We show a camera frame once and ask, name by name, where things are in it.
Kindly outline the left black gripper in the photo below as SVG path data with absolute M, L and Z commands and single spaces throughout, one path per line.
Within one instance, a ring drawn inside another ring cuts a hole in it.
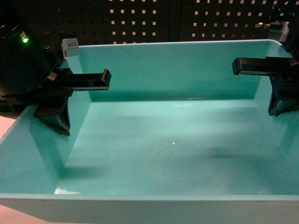
M 21 113 L 37 103 L 34 117 L 62 136 L 70 136 L 68 100 L 70 96 L 54 93 L 56 87 L 74 91 L 106 91 L 112 75 L 59 72 L 56 86 L 50 74 L 62 64 L 62 39 L 65 35 L 5 36 L 0 40 L 0 112 Z

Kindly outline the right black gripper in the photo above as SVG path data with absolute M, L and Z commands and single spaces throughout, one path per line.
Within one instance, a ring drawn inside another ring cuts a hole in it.
M 292 57 L 245 58 L 232 62 L 234 75 L 271 76 L 270 116 L 299 110 L 299 22 L 271 21 L 269 38 L 284 45 Z

